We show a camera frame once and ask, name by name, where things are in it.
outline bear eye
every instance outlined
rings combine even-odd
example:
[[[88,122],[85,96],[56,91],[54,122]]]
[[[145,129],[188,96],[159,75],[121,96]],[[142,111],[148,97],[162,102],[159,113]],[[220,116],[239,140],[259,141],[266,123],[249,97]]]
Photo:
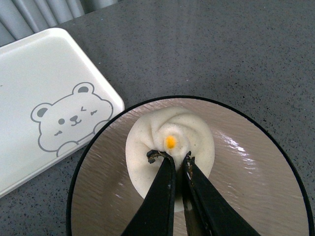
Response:
[[[62,119],[62,118],[59,119],[58,123],[59,123],[59,124],[64,124],[64,119]]]

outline black tongs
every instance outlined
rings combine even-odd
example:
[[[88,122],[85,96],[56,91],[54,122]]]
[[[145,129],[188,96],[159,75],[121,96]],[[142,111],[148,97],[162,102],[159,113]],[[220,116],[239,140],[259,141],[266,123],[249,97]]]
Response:
[[[148,161],[164,157],[159,171],[122,236],[172,236],[176,169],[166,152],[151,150]],[[259,236],[204,176],[188,152],[183,160],[182,195],[189,236]]]

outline white tray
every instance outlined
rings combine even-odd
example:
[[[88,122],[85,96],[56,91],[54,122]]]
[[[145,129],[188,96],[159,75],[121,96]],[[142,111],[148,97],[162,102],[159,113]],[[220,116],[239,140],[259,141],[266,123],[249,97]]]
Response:
[[[124,110],[63,29],[0,48],[0,197],[88,143]]]

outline round plate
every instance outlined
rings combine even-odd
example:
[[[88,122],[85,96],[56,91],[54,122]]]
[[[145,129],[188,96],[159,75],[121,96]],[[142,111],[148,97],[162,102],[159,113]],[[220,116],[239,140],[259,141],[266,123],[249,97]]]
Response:
[[[71,183],[68,235],[123,232],[143,202],[126,167],[128,133],[143,114],[168,106],[185,107],[208,123],[216,153],[209,180],[262,236],[314,234],[302,181],[275,140],[249,117],[224,104],[177,96],[147,101],[122,112],[92,140]],[[187,235],[183,211],[175,213],[174,235]]]

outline gray curtain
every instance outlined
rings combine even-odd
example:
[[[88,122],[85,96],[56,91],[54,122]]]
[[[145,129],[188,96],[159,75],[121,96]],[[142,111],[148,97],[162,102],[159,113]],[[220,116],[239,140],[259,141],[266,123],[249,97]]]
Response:
[[[0,0],[0,47],[118,0]]]

